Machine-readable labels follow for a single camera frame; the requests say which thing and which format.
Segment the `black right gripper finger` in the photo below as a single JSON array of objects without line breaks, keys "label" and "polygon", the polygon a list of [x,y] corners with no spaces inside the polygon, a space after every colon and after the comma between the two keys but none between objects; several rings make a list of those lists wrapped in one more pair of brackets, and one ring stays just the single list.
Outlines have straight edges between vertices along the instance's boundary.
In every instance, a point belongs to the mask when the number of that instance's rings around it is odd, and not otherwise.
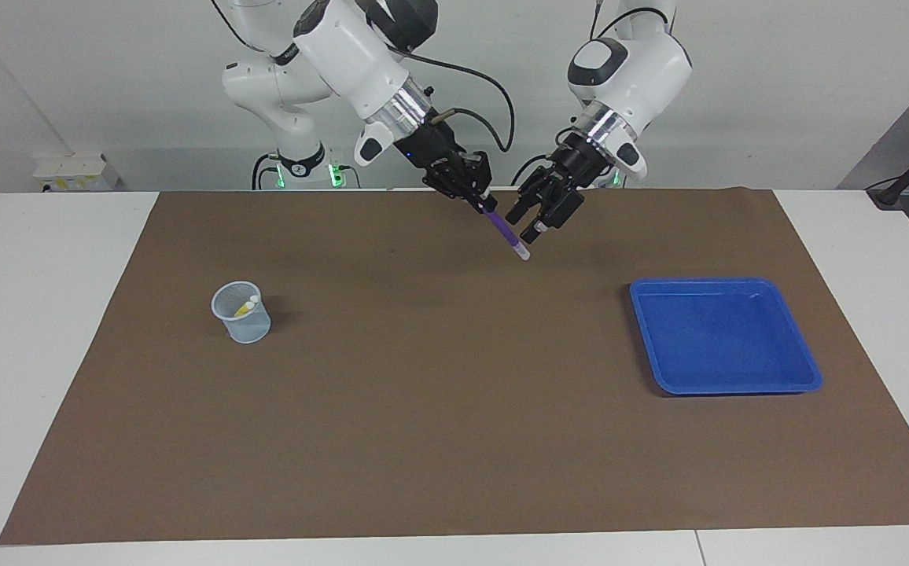
[{"label": "black right gripper finger", "polygon": [[[425,169],[425,183],[452,200],[464,200],[465,172],[462,161],[437,161]],[[493,211],[477,211],[491,214]]]},{"label": "black right gripper finger", "polygon": [[464,200],[468,201],[477,211],[495,211],[498,201],[491,195],[490,185],[493,182],[493,173],[489,156],[484,151],[462,154],[464,165],[465,184]]}]

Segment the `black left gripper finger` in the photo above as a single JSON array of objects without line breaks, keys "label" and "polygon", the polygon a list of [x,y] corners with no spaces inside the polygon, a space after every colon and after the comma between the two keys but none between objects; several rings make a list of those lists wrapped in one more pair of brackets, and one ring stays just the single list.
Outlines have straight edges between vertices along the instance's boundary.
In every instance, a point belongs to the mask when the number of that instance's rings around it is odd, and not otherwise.
[{"label": "black left gripper finger", "polygon": [[585,201],[580,191],[561,187],[544,187],[537,190],[532,199],[539,211],[536,218],[522,230],[521,239],[528,244],[532,244],[541,233],[562,228]]},{"label": "black left gripper finger", "polygon": [[555,189],[558,175],[551,166],[538,166],[518,186],[517,201],[506,214],[506,222],[517,225],[531,208],[540,207]]}]

